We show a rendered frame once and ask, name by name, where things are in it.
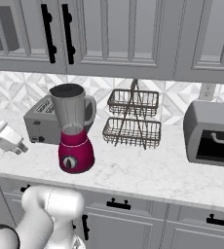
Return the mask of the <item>grey toaster oven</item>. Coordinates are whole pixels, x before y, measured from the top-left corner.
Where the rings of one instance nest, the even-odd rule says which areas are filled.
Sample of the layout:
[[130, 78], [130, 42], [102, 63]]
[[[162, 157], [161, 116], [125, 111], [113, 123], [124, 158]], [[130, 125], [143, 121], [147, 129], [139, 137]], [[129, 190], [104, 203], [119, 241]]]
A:
[[224, 166], [224, 144], [215, 143], [212, 132], [224, 140], [224, 103], [193, 101], [183, 120], [189, 162]]

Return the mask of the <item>grey toaster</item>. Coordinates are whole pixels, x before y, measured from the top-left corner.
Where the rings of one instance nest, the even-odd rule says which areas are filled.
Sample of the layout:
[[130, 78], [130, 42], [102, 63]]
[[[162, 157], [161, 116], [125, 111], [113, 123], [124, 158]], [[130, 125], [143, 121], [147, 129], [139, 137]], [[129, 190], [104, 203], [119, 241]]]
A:
[[92, 96], [49, 94], [24, 115], [24, 121], [32, 143], [58, 145], [63, 139], [65, 145], [78, 146], [87, 140], [95, 114], [96, 102]]

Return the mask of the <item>grey drawer front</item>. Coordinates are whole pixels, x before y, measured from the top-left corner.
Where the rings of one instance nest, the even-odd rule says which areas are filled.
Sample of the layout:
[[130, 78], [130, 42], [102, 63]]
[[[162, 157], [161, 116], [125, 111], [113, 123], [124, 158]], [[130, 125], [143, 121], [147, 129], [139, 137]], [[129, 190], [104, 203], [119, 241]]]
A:
[[[21, 187], [30, 187], [22, 193]], [[0, 177], [0, 187], [6, 196], [19, 196], [25, 210], [36, 207], [46, 210], [81, 210], [85, 201], [83, 196], [71, 189], [51, 185], [32, 183], [18, 179]]]
[[[128, 216], [130, 218], [145, 218], [163, 221], [167, 213], [167, 204], [156, 200], [136, 198], [132, 196], [118, 196], [114, 194], [86, 192], [84, 193], [86, 208], [89, 213], [97, 213], [102, 216], [120, 217]], [[117, 202], [123, 202], [125, 199], [131, 205], [131, 210], [124, 210], [106, 206], [106, 202], [112, 197]]]
[[215, 219], [224, 219], [224, 212], [199, 207], [171, 204], [168, 209], [166, 230], [171, 231], [176, 227], [224, 231], [223, 226], [208, 224], [206, 218], [213, 214]]

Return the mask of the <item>grey base cupboard door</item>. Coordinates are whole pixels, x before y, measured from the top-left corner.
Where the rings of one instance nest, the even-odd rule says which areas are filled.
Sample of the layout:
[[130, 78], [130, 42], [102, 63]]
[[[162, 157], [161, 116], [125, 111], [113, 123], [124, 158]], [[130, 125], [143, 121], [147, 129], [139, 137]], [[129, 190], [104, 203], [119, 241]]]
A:
[[159, 249], [164, 221], [128, 216], [88, 215], [87, 249]]
[[162, 249], [224, 249], [224, 231], [168, 222]]

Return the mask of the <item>grey wall cupboard door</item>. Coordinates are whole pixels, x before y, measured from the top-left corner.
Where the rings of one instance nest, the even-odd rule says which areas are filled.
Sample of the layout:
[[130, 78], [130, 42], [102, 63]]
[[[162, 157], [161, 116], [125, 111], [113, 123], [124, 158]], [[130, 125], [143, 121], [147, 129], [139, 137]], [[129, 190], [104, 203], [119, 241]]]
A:
[[64, 0], [72, 75], [170, 80], [182, 0]]
[[224, 84], [224, 0], [184, 0], [174, 79]]
[[[52, 15], [56, 62], [50, 63], [41, 5]], [[57, 0], [0, 0], [0, 71], [66, 71]]]

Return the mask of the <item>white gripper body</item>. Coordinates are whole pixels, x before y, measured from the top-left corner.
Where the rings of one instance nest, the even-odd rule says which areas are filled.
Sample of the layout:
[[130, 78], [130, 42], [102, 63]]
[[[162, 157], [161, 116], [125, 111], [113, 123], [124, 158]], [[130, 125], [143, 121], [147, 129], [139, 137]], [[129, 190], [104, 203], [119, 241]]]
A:
[[4, 152], [16, 152], [17, 146], [22, 144], [23, 138], [9, 126], [0, 131], [0, 148]]

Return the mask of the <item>white wall socket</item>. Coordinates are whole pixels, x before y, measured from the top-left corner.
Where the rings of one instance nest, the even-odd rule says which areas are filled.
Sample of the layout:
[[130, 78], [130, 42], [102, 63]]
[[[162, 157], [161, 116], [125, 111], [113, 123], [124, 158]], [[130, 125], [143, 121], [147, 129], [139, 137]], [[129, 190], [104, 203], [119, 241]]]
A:
[[211, 101], [214, 96], [216, 84], [202, 83], [199, 99], [203, 101]]

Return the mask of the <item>pink base blender with jar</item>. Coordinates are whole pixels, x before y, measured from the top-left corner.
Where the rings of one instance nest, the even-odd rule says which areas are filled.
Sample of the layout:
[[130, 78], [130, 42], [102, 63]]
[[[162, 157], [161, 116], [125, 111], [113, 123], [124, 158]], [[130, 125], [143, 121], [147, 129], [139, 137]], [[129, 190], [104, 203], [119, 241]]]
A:
[[95, 99], [77, 84], [53, 87], [50, 97], [60, 127], [59, 167], [71, 174], [88, 171], [94, 164], [94, 153], [85, 126], [94, 121]]

